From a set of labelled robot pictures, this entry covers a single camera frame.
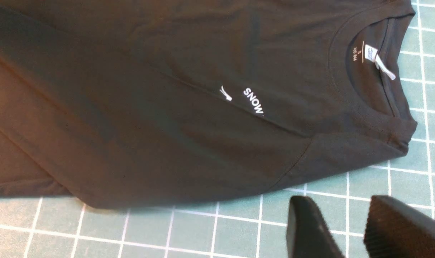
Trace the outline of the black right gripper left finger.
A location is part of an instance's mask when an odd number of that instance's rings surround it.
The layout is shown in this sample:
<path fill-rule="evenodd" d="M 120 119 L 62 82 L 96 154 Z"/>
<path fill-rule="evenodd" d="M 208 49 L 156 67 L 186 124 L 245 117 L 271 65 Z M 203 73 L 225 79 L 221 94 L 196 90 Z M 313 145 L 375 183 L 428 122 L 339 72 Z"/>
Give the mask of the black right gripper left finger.
<path fill-rule="evenodd" d="M 292 196 L 286 230 L 289 258 L 343 258 L 317 204 L 308 196 Z"/>

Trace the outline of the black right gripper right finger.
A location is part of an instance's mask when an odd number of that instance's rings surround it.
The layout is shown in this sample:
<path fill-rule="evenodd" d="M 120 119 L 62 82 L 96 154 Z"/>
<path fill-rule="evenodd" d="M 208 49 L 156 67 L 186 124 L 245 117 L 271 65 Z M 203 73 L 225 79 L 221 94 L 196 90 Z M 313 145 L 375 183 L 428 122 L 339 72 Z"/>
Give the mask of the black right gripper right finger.
<path fill-rule="evenodd" d="M 394 197 L 375 195 L 363 241 L 370 258 L 435 258 L 435 220 Z"/>

